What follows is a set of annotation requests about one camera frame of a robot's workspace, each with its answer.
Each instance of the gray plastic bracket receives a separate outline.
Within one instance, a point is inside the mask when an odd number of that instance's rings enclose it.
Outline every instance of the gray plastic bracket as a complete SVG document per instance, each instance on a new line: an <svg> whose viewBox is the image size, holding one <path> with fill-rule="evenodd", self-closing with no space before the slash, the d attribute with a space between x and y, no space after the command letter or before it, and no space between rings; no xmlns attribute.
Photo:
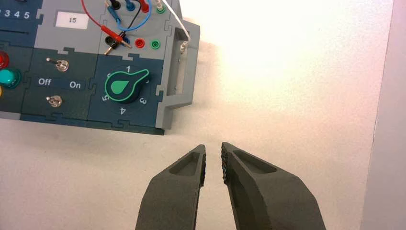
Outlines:
<svg viewBox="0 0 406 230"><path fill-rule="evenodd" d="M0 118L19 120L20 116L21 116L21 114L19 114L19 113L10 113L10 112L0 111Z"/></svg>
<svg viewBox="0 0 406 230"><path fill-rule="evenodd" d="M187 59L183 76L183 92L181 94L169 95L168 89L169 82L178 77L178 69L174 71L171 69L171 63L173 59L178 60L180 58L179 48L180 42L175 40L176 36L172 36L167 41L167 50L173 49L172 54L170 52L165 53L164 69L162 73L161 85L157 86L157 95L159 91L167 92L164 94L162 102L158 104L157 122L156 127L162 129L170 129L173 115L173 109L180 108L192 104L194 81L196 77L196 65L199 49L200 27L187 21L182 21L186 29L189 31L191 42L187 47Z"/></svg>

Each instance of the white wire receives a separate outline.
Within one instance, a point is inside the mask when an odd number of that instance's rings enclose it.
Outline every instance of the white wire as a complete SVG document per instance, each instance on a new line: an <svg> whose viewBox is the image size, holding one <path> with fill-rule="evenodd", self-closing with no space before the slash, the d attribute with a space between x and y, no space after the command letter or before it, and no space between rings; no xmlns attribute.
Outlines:
<svg viewBox="0 0 406 230"><path fill-rule="evenodd" d="M169 6L168 2L166 0L162 0L163 3L167 6L168 10L173 14L175 19L179 22L180 26L182 27L183 31L185 32L186 36L188 37L188 43L190 42L190 35L188 31L186 30L185 26L183 25L182 21L179 19L179 17L176 15L175 11L172 9L171 6Z"/></svg>

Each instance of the electronics training board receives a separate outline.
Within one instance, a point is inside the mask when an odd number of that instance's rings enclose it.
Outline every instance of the electronics training board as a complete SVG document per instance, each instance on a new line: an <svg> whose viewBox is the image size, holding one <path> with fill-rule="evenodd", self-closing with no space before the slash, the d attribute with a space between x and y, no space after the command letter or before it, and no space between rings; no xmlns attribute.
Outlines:
<svg viewBox="0 0 406 230"><path fill-rule="evenodd" d="M85 2L98 23L121 32L102 0ZM129 11L119 2L126 27L149 3L132 1ZM182 20L179 0L168 2ZM111 41L80 0L0 0L0 118L163 135L172 110L192 103L200 28L182 20L191 41L181 54L180 24L155 1L148 6L149 20L126 32L132 48L104 55Z"/></svg>

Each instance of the test lead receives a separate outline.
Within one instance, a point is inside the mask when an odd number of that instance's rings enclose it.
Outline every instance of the test lead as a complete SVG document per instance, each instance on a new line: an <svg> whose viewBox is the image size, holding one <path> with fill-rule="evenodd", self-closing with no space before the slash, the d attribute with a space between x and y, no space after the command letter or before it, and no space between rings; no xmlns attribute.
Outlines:
<svg viewBox="0 0 406 230"><path fill-rule="evenodd" d="M179 25L181 26L182 30L185 32L186 37L188 38L187 41L182 42L182 44L180 45L180 53L183 54L185 52L186 48L188 47L188 44L191 42L189 32L186 30L182 21L179 19L178 15L172 9L172 7L169 5L169 3L166 0L162 0L162 2L167 6L168 10L173 14L175 19L178 21Z"/></svg>
<svg viewBox="0 0 406 230"><path fill-rule="evenodd" d="M110 0L110 2L112 3L112 7L114 10L118 10L121 7L120 2L117 0Z"/></svg>
<svg viewBox="0 0 406 230"><path fill-rule="evenodd" d="M164 6L162 5L161 0L155 0L155 3L157 4L158 12L162 12L164 10Z"/></svg>
<svg viewBox="0 0 406 230"><path fill-rule="evenodd" d="M111 29L109 29L107 26L105 25L101 25L100 23L98 23L96 20L94 20L94 18L90 15L90 13L88 12L85 2L84 0L80 0L80 2L82 3L82 7L83 10L85 11L85 13L87 14L87 16L90 18L90 20L92 20L92 22L94 22L98 27L100 27L100 29L105 32L106 34L110 35L116 42L123 44L124 46L128 47L128 48L132 48L132 46L130 44L128 44L127 42L125 42L123 40L123 38L121 36L119 36L118 34L116 34L115 32L113 32Z"/></svg>
<svg viewBox="0 0 406 230"><path fill-rule="evenodd" d="M104 2L104 4L106 4L107 6L107 10L109 11L109 13L111 14L111 16L115 19L116 22L121 22L120 17L118 16L118 14L115 12L115 10L113 9L113 7L111 7L109 5L109 3L107 2L107 0Z"/></svg>
<svg viewBox="0 0 406 230"><path fill-rule="evenodd" d="M125 0L125 6L128 11L134 11L135 10L135 5L134 3L131 2L131 0Z"/></svg>
<svg viewBox="0 0 406 230"><path fill-rule="evenodd" d="M109 55L113 51L113 46L109 47L106 52L104 52L104 55Z"/></svg>

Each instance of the red wire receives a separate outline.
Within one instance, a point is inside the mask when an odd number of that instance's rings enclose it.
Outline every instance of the red wire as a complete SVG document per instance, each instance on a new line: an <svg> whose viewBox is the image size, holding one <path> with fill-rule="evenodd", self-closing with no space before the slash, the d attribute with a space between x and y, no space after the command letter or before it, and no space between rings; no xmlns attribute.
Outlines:
<svg viewBox="0 0 406 230"><path fill-rule="evenodd" d="M86 9L85 0L80 0L80 1L82 2L82 7L83 7L85 13L88 15L88 17L89 17L96 25L98 25L99 27L101 27L102 25L100 25L96 20L94 20L93 17L92 17L92 16L90 15L90 13L88 12L88 10Z"/></svg>

